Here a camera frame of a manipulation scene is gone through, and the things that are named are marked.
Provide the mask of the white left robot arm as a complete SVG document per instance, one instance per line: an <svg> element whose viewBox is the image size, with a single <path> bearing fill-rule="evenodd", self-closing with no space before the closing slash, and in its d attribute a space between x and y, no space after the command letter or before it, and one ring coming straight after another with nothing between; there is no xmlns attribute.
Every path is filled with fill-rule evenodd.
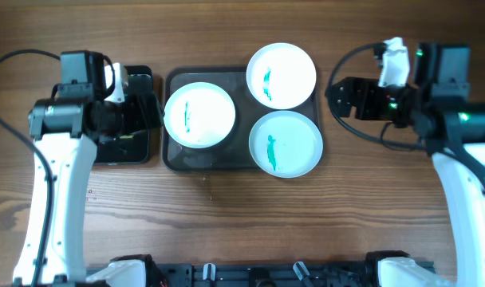
<svg viewBox="0 0 485 287"><path fill-rule="evenodd" d="M87 285L86 191L94 165L146 163L164 111L146 65L64 52L61 81L29 113L35 176L14 286Z"/></svg>

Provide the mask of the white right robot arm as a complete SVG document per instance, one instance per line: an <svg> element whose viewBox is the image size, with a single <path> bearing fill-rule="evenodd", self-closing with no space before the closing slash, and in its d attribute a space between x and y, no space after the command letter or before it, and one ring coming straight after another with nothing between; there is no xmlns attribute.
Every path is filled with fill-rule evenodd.
<svg viewBox="0 0 485 287"><path fill-rule="evenodd" d="M411 128L416 143L374 142L422 151L444 189L455 242L458 286L485 286L485 103L469 101L470 48L422 42L410 59L398 37L368 46L381 66L378 79L329 77L325 96L333 118L381 120Z"/></svg>

